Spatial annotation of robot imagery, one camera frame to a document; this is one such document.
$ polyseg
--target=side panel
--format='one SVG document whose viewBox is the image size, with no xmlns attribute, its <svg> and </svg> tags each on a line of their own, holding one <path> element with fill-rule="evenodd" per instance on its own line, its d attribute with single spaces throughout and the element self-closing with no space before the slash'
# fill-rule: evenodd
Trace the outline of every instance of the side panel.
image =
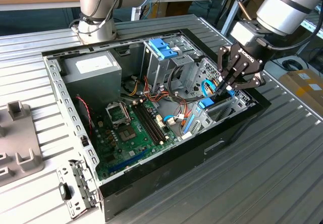
<svg viewBox="0 0 323 224">
<path fill-rule="evenodd" d="M 228 128 L 216 137 L 204 142 L 180 157 L 168 162 L 155 171 L 134 181 L 131 185 L 117 191 L 116 193 L 104 196 L 105 189 L 109 188 L 109 183 L 100 187 L 103 190 L 103 212 L 105 221 L 110 220 L 117 214 L 134 205 L 141 199 L 149 196 L 154 191 L 170 183 L 187 171 L 203 163 L 222 148 L 231 144 L 250 125 L 257 116 L 245 119 L 233 127 Z"/>
</svg>

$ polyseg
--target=blue cable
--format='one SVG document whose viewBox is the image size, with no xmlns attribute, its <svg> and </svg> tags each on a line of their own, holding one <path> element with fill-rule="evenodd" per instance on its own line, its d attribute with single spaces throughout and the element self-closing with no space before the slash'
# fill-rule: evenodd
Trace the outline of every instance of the blue cable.
<svg viewBox="0 0 323 224">
<path fill-rule="evenodd" d="M 202 81 L 202 86 L 201 86 L 201 89 L 202 89 L 202 92 L 203 92 L 203 94 L 204 94 L 204 96 L 205 97 L 207 97 L 207 93 L 206 93 L 206 90 L 205 90 L 205 87 L 204 87 L 204 83 L 207 83 L 210 87 L 211 87 L 211 89 L 212 90 L 216 90 L 216 87 L 215 87 L 215 85 L 210 81 L 210 80 L 208 80 L 208 79 L 205 79 L 205 80 L 203 80 Z"/>
<path fill-rule="evenodd" d="M 148 13 L 145 15 L 145 17 L 143 18 L 143 20 L 144 20 L 144 19 L 147 19 L 147 16 L 149 15 L 150 11 L 151 11 L 151 1 L 149 1 L 149 11 L 148 11 Z"/>
<path fill-rule="evenodd" d="M 176 116 L 172 116 L 172 115 L 165 116 L 165 117 L 164 117 L 164 122 L 166 122 L 169 118 L 172 118 L 172 117 L 178 118 L 178 117 L 176 117 Z"/>
<path fill-rule="evenodd" d="M 174 117 L 174 116 L 172 116 L 172 115 L 165 116 L 164 117 L 164 122 L 167 121 L 169 118 L 172 118 L 172 117 Z"/>
</svg>

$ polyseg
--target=white label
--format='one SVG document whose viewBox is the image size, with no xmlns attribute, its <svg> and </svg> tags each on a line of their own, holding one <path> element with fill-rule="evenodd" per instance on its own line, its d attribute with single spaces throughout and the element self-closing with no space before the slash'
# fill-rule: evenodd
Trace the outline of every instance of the white label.
<svg viewBox="0 0 323 224">
<path fill-rule="evenodd" d="M 307 74 L 298 74 L 302 79 L 310 79 Z"/>
<path fill-rule="evenodd" d="M 173 51 L 180 51 L 179 47 L 177 47 L 177 46 L 172 47 L 172 50 Z"/>
<path fill-rule="evenodd" d="M 112 63 L 107 56 L 100 56 L 92 59 L 78 61 L 76 63 L 80 74 L 85 74 L 99 69 L 104 69 L 112 66 Z"/>
<path fill-rule="evenodd" d="M 309 84 L 313 90 L 322 90 L 317 84 Z"/>
</svg>

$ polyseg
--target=slotted metal table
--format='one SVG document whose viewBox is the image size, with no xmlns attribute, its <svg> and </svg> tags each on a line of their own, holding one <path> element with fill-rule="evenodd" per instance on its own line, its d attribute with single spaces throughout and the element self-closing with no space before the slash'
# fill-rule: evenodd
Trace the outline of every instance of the slotted metal table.
<svg viewBox="0 0 323 224">
<path fill-rule="evenodd" d="M 230 44 L 194 15 L 117 24 L 121 37 L 188 28 L 213 51 Z M 0 37 L 0 107 L 29 104 L 45 168 L 0 187 L 1 223 L 70 223 L 56 168 L 77 159 L 40 52 L 80 45 L 69 29 Z M 272 103 L 234 144 L 116 216 L 111 223 L 319 223 L 321 118 L 267 73 Z M 98 208 L 75 223 L 103 223 Z"/>
</svg>

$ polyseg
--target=blue drive latch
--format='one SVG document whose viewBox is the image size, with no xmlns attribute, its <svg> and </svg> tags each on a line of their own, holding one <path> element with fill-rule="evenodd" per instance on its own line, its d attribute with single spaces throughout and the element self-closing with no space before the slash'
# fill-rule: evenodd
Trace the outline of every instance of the blue drive latch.
<svg viewBox="0 0 323 224">
<path fill-rule="evenodd" d="M 170 59 L 178 55 L 177 52 L 171 50 L 169 44 L 165 43 L 160 38 L 149 40 L 148 44 L 162 59 Z"/>
</svg>

